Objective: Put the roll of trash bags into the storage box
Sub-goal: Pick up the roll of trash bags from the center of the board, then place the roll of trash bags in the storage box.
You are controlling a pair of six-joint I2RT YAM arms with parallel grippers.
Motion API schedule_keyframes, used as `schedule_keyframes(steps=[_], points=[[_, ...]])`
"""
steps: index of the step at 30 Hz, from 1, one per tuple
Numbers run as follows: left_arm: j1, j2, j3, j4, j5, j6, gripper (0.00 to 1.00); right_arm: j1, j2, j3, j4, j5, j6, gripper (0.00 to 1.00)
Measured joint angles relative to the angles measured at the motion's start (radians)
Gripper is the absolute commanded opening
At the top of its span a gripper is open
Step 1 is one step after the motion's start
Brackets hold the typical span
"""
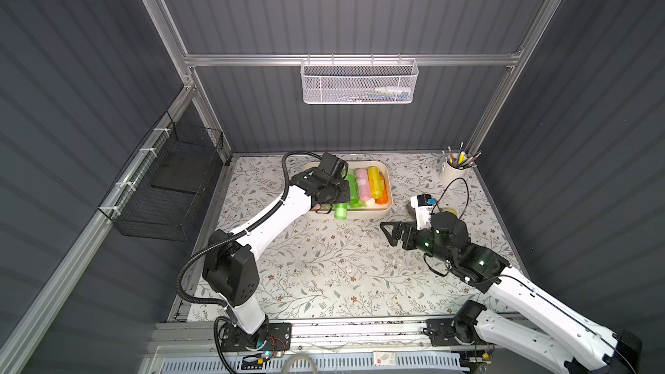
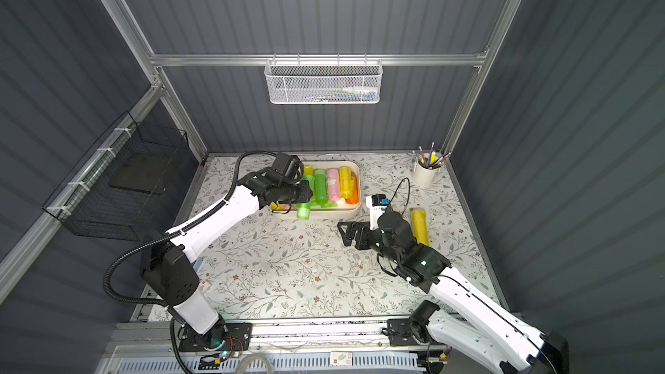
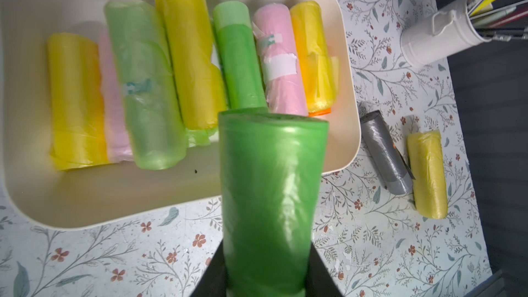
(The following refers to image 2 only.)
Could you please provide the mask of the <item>orange trash bag roll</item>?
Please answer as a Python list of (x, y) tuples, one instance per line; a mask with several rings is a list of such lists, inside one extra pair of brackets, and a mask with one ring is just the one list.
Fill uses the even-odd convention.
[(352, 182), (352, 195), (351, 197), (346, 199), (346, 203), (349, 205), (357, 205), (360, 203), (360, 196), (358, 195), (358, 180), (354, 175), (351, 176), (351, 182)]

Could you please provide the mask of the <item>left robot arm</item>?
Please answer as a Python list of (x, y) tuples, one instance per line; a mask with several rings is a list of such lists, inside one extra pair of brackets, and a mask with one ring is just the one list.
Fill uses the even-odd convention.
[[(270, 204), (306, 204), (313, 191), (304, 179), (300, 158), (283, 152), (250, 151), (236, 161), (227, 193), (190, 220), (167, 230), (115, 259), (102, 279), (105, 293), (115, 301), (166, 308), (178, 322), (205, 336), (224, 328), (220, 316), (199, 287), (193, 263), (227, 230)], [(147, 253), (141, 277), (159, 296), (130, 297), (112, 287), (119, 265)]]

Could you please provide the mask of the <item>pink roll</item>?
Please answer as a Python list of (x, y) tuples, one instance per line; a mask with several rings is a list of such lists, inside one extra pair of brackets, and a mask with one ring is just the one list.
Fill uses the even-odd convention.
[(328, 198), (337, 203), (342, 199), (340, 192), (339, 170), (335, 168), (327, 169), (327, 195)]

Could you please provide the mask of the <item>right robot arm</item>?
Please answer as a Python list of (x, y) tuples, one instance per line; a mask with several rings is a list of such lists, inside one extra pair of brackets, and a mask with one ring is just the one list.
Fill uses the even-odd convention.
[(337, 227), (346, 247), (375, 251), (391, 263), (388, 275), (429, 294), (409, 317), (418, 344), (451, 346), (493, 373), (569, 372), (562, 335), (543, 333), (489, 299), (448, 258), (418, 242), (399, 213)]

